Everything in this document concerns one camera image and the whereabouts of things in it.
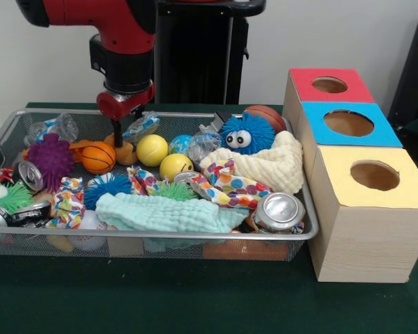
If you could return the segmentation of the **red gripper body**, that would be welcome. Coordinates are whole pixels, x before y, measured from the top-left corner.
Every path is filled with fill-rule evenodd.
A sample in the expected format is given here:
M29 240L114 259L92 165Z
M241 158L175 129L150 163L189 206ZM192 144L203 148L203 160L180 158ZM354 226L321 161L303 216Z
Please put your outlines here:
M133 94L119 94L111 90L105 90L98 94L96 102L103 116L119 121L131 114L136 108L147 105L154 96L155 84L150 82L145 91Z

